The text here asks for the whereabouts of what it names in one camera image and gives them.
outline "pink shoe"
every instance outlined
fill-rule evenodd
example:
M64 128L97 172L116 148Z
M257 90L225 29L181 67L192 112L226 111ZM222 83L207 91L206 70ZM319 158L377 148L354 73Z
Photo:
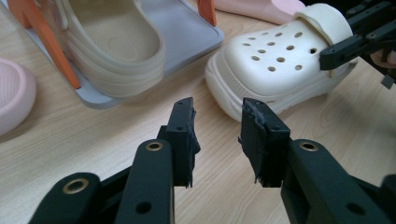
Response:
M215 7L221 11L284 24L292 21L294 13L305 5L299 0L215 0Z

